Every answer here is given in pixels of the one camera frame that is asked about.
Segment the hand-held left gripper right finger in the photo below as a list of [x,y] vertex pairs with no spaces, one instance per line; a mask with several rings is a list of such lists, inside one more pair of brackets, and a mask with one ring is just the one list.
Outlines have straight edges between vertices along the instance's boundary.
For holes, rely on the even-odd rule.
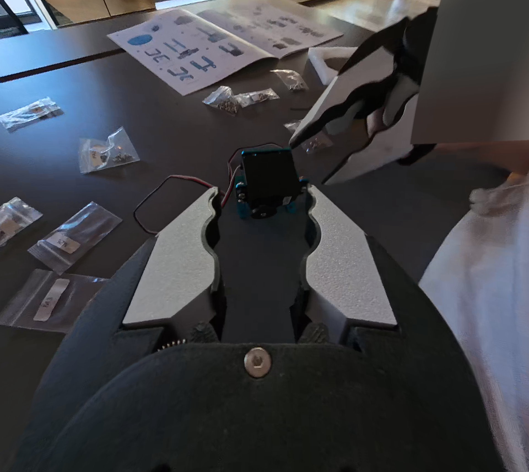
[[292,305],[295,334],[309,323],[329,334],[360,326],[393,330],[397,320],[366,234],[314,185],[306,187],[307,253]]

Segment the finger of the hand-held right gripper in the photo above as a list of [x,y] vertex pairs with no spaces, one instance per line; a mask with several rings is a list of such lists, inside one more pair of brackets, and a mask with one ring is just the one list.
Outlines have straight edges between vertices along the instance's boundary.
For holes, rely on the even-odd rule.
[[323,179],[325,185],[347,182],[408,155],[419,95],[414,81],[399,81],[383,104],[366,119],[368,141]]
[[369,136],[399,121],[405,102],[405,72],[389,52],[373,52],[360,60],[353,55],[309,110],[289,140],[296,148],[341,118],[378,115],[379,125]]

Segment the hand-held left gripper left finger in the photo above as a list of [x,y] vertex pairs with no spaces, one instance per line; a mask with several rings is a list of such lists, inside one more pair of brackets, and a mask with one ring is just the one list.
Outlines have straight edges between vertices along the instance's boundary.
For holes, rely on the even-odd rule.
[[190,332],[204,322],[222,331],[227,303],[215,253],[220,215],[220,190],[212,186],[158,233],[123,326]]

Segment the black servo with blue bracket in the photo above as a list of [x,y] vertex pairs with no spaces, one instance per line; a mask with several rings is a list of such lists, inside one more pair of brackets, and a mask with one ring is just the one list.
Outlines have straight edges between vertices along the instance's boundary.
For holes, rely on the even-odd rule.
[[228,171],[230,193],[242,220],[294,214],[309,183],[296,170],[291,149],[276,144],[238,149],[228,161]]

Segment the person's right forearm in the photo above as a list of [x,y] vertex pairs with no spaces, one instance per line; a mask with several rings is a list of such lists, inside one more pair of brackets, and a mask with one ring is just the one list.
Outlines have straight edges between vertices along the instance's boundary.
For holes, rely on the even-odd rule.
[[528,180],[528,141],[438,144],[424,161],[444,190],[515,186]]

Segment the dark desk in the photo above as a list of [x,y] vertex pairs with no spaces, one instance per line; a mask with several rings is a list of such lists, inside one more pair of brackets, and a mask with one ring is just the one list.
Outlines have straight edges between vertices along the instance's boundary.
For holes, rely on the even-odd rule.
[[[278,101],[236,117],[202,104],[208,90],[180,96],[107,34],[151,18],[149,13],[1,39],[1,113],[50,97],[63,113],[8,133],[1,127],[1,203],[20,197],[43,213],[1,248],[1,309],[31,272],[43,265],[27,250],[90,201],[122,223],[70,269],[110,278],[146,241],[133,210],[167,175],[197,176],[222,189],[235,149],[265,142],[286,145],[283,124],[303,117],[323,86],[305,53],[279,67],[301,69],[310,90],[290,93],[277,81]],[[106,137],[125,127],[139,163],[82,176],[79,138]],[[376,238],[418,281],[443,239],[468,211],[466,190],[435,185],[424,159],[389,164],[322,191]],[[305,250],[305,219],[286,213],[242,221],[233,196],[220,218],[221,261],[228,313],[222,339],[233,343],[290,343],[289,307]],[[1,422],[25,424],[39,381],[62,336],[1,326]]]

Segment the clear plastic screw bag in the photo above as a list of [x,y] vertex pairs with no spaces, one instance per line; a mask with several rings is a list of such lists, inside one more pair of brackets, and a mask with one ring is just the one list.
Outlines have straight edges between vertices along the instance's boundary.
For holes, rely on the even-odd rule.
[[62,275],[121,223],[122,218],[90,202],[37,241],[28,253]]
[[140,157],[122,126],[106,140],[79,139],[78,164],[82,175],[139,161]]
[[273,69],[270,71],[275,74],[290,92],[305,92],[309,90],[302,76],[291,69]]
[[1,205],[1,247],[43,214],[18,197]]
[[55,117],[62,112],[61,107],[54,100],[46,97],[1,114],[1,126],[8,132],[13,132],[29,124]]
[[1,312],[1,325],[66,335],[106,278],[35,269]]

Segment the clear screw bag white label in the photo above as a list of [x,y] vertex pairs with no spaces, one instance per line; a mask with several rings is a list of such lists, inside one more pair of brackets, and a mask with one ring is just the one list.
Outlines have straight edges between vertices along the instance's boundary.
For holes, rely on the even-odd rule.
[[[290,134],[294,134],[300,124],[301,120],[297,120],[286,122],[283,124],[283,126],[288,130]],[[331,141],[331,139],[324,132],[320,132],[317,135],[308,138],[299,147],[303,149],[305,153],[315,153],[330,148],[332,146],[333,142]]]

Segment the long clear screw bag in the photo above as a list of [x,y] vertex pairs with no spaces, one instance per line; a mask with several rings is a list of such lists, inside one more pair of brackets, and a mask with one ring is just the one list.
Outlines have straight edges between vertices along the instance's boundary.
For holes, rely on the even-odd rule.
[[241,108],[246,108],[262,102],[280,99],[280,96],[272,88],[267,88],[260,91],[236,94],[233,98]]

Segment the bag full of screws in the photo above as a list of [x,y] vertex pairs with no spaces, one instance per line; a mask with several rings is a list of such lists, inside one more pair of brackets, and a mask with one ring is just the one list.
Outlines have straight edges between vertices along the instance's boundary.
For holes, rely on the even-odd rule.
[[229,86],[219,86],[215,91],[208,95],[202,103],[217,110],[227,112],[231,115],[237,115],[241,106]]

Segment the person's white shirt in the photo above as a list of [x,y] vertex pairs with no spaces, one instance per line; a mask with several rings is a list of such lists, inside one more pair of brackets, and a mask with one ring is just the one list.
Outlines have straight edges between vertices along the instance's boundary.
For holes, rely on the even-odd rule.
[[420,280],[470,362],[508,471],[528,471],[528,176],[477,189]]

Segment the white instruction booklet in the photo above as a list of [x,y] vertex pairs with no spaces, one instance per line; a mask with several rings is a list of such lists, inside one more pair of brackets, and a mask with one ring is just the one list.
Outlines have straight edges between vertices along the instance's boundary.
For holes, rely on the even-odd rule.
[[178,7],[108,38],[182,96],[265,59],[280,60],[342,32],[265,1],[193,13]]

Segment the white foam frame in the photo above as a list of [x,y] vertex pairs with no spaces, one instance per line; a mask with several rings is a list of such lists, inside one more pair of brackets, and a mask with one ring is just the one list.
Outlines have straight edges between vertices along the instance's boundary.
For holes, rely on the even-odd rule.
[[311,47],[307,58],[321,83],[327,86],[357,49],[358,47]]

